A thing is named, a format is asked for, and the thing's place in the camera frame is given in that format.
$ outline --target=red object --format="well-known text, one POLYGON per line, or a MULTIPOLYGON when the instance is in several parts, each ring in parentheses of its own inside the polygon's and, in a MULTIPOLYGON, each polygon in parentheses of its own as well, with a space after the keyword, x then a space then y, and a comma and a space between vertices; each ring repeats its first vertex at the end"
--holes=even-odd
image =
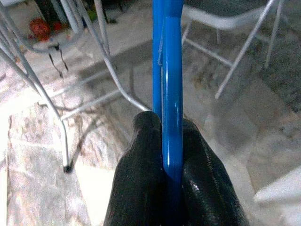
POLYGON ((58 31, 60 31, 62 29, 62 24, 61 24, 61 22, 54 22, 53 23, 53 30, 55 31, 55 32, 58 32, 58 31))
POLYGON ((30 22, 30 29, 38 40, 48 41, 50 27, 41 17, 35 18, 30 22))

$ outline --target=blue pipe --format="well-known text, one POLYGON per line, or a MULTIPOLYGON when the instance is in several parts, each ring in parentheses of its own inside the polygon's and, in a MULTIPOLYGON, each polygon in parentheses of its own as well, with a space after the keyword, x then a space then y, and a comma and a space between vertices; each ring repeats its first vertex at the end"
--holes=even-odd
POLYGON ((181 14, 183 0, 164 0, 163 25, 163 167, 167 174, 166 225, 182 225, 183 91, 181 14))
POLYGON ((153 111, 162 119, 161 70, 159 49, 163 26, 163 0, 153 0, 153 37, 152 37, 152 96, 153 111))

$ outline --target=floor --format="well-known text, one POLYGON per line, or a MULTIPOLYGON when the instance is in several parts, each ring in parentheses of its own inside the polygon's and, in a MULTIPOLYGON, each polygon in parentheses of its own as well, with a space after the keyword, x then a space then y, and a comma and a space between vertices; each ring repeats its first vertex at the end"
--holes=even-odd
MULTIPOLYGON (((253 200, 256 192, 300 166, 301 27, 296 19, 300 12, 297 1, 285 5, 290 24, 281 23, 269 69, 263 69, 267 43, 255 39, 218 101, 214 93, 228 68, 187 43, 182 50, 184 116, 196 123, 223 161, 253 226, 300 222, 298 198, 265 205, 253 200)), ((109 15, 118 22, 109 24, 107 31, 119 79, 127 92, 151 108, 151 2, 127 1, 125 13, 111 10, 109 15)), ((261 34, 269 34, 272 25, 270 15, 261 34)), ((222 32, 222 44, 217 45, 215 30, 194 22, 188 37, 233 61, 249 31, 250 27, 222 32)), ((64 32, 53 41, 70 36, 72 32, 64 32)), ((59 54, 53 56, 63 79, 47 55, 26 52, 25 56, 49 94, 105 70, 88 32, 63 52, 69 71, 59 54)), ((66 127, 75 167, 66 175, 55 118, 15 72, 4 67, 0 75, 0 224, 102 225, 114 169, 131 140, 131 121, 139 110, 117 97, 69 118, 66 127)), ((53 100, 63 114, 113 89, 110 75, 104 73, 53 100)))

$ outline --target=black rubber foot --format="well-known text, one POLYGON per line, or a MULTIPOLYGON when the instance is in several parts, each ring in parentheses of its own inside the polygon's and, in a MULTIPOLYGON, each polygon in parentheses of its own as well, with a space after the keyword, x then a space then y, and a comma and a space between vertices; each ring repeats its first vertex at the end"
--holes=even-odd
POLYGON ((71 166, 64 166, 64 173, 71 173, 72 167, 71 166))

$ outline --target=folding chair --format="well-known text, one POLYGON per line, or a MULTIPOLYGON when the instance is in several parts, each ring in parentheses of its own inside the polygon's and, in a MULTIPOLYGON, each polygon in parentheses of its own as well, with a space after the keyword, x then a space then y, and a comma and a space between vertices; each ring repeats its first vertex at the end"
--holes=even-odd
POLYGON ((185 0, 183 15, 187 16, 190 20, 182 36, 182 45, 186 41, 195 48, 203 51, 211 57, 216 58, 223 64, 230 67, 228 74, 226 75, 224 81, 221 83, 217 93, 215 94, 216 99, 219 98, 227 82, 233 75, 233 72, 237 68, 246 50, 250 46, 251 41, 262 25, 263 20, 271 11, 273 6, 278 4, 277 15, 274 22, 265 62, 265 67, 268 67, 274 40, 279 26, 283 3, 284 0, 269 0, 268 2, 266 0, 185 0), (257 21, 257 23, 250 32, 235 61, 231 62, 228 59, 223 58, 222 56, 187 38, 187 34, 193 20, 216 28, 218 44, 221 43, 219 32, 220 30, 233 30, 255 21, 257 21))

